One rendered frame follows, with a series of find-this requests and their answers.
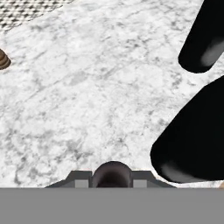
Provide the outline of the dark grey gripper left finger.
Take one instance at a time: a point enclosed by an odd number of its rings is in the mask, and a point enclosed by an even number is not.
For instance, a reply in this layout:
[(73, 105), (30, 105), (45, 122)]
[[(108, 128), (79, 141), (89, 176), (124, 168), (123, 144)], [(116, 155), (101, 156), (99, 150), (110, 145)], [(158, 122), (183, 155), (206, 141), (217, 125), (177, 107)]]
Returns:
[(91, 188), (92, 172), (91, 171), (71, 171), (65, 179), (53, 183), (48, 188)]

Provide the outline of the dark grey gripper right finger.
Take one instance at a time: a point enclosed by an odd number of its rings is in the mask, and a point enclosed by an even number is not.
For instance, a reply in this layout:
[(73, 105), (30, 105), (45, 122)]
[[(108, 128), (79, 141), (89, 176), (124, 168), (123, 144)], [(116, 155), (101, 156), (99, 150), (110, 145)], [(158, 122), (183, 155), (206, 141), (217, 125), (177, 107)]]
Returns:
[(169, 185), (161, 180), (156, 179), (151, 171), (133, 171), (132, 177), (134, 188), (173, 188), (173, 185)]

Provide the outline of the large black bottle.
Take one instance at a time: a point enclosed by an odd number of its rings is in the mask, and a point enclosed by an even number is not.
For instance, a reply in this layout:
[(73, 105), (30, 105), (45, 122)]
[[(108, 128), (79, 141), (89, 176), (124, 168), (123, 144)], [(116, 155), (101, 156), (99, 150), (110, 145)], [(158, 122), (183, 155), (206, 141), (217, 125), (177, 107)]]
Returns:
[(224, 76), (204, 86), (152, 145), (157, 174), (174, 183), (224, 179)]

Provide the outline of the brown ridged bottle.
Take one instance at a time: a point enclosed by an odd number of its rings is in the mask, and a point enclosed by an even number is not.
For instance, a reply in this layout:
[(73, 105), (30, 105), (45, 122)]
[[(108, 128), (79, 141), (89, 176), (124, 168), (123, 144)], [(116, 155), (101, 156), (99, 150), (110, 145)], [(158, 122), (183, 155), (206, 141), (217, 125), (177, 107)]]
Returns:
[(5, 68), (9, 67), (10, 64), (10, 58), (2, 49), (0, 49), (0, 70), (4, 70)]

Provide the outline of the slim black bottle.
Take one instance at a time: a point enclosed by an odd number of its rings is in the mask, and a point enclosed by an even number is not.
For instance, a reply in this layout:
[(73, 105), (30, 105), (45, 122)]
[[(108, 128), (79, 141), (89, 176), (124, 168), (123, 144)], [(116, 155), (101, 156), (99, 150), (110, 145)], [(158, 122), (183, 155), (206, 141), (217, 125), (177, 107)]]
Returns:
[(210, 70), (224, 53), (224, 0), (204, 0), (178, 56), (188, 72)]

